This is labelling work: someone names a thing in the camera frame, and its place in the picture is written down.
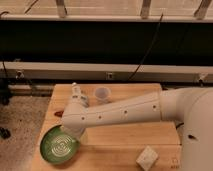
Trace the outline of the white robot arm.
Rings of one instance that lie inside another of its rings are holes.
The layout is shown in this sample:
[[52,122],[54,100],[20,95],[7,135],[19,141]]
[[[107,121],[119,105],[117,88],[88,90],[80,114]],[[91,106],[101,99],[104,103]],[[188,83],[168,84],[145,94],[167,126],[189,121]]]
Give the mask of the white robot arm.
[[180,171],[213,171],[213,88],[179,88],[90,107],[71,95],[62,125],[78,139],[89,127],[136,122],[184,124]]

